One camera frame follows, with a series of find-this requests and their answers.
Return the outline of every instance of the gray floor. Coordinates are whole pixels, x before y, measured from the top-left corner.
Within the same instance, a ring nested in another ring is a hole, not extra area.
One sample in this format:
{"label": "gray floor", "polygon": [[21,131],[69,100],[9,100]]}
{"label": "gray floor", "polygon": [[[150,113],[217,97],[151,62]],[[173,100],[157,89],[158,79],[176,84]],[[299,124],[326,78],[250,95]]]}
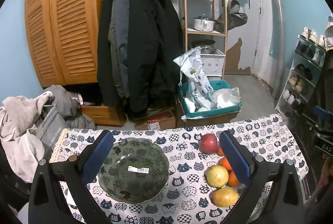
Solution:
{"label": "gray floor", "polygon": [[[264,115],[277,113],[274,110],[274,99],[269,90],[250,75],[225,75],[224,80],[232,87],[238,87],[243,102],[240,113],[232,121],[256,119]],[[123,127],[98,126],[98,129],[133,130],[135,124],[131,121]]]}

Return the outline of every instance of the tablecloth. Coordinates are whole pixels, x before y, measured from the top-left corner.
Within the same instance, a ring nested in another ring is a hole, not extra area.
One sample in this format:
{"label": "tablecloth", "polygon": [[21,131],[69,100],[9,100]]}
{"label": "tablecloth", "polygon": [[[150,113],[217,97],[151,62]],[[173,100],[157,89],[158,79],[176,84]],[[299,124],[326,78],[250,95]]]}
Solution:
{"label": "tablecloth", "polygon": [[[221,208],[213,204],[210,196],[215,188],[207,184],[204,171],[211,165],[216,165],[222,157],[201,153],[198,141],[206,133],[215,134],[219,140],[219,135],[224,130],[230,130],[237,141],[245,145],[253,155],[260,154],[267,161],[280,163],[287,158],[292,159],[300,180],[307,174],[308,166],[294,137],[280,116],[272,114],[255,120],[171,130],[114,130],[115,142],[126,137],[145,137],[161,146],[169,159],[169,181],[158,196],[136,205],[111,199],[100,187],[98,176],[87,188],[112,223],[220,223],[232,207]],[[72,154],[79,155],[101,132],[102,130],[64,129],[50,162],[65,161]],[[272,182],[266,184],[254,212],[264,205],[271,184]],[[61,182],[61,187],[67,196],[67,184]],[[241,195],[245,186],[234,189]],[[70,210],[76,219],[84,222],[76,206],[70,205]]]}

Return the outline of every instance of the wooden drawer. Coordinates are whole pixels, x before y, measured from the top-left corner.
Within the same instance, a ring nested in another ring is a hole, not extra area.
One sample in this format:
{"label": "wooden drawer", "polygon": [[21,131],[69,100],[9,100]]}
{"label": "wooden drawer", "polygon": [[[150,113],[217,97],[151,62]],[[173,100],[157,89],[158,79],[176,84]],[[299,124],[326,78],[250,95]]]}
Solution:
{"label": "wooden drawer", "polygon": [[108,106],[82,106],[81,110],[84,114],[91,117],[97,125],[122,127],[126,121],[121,105],[115,108]]}

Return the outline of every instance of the green glass plate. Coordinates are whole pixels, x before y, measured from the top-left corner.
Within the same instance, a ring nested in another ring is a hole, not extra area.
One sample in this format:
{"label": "green glass plate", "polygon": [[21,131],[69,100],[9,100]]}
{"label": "green glass plate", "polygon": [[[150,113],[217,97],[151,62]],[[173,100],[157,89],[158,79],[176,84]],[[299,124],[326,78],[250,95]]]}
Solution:
{"label": "green glass plate", "polygon": [[[129,166],[149,169],[129,171]],[[161,147],[145,138],[114,144],[99,173],[99,185],[114,200],[137,204],[157,196],[169,178],[169,160]]]}

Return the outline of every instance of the screw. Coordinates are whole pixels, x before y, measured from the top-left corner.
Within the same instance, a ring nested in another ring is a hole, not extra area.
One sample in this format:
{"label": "screw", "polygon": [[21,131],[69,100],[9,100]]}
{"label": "screw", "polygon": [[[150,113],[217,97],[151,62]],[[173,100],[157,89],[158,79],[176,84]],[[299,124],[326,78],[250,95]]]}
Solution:
{"label": "screw", "polygon": [[38,163],[39,163],[41,166],[42,166],[42,165],[45,165],[45,164],[46,164],[46,160],[45,160],[45,159],[41,159]]}
{"label": "screw", "polygon": [[294,164],[294,162],[291,159],[287,159],[286,162],[289,166],[292,166]]}
{"label": "screw", "polygon": [[261,155],[256,155],[255,160],[257,160],[258,162],[262,162],[264,161],[264,158]]}
{"label": "screw", "polygon": [[73,155],[71,155],[70,157],[68,157],[68,160],[69,160],[70,162],[74,162],[74,161],[77,160],[77,158],[78,158],[78,156],[75,155],[75,154],[73,154]]}

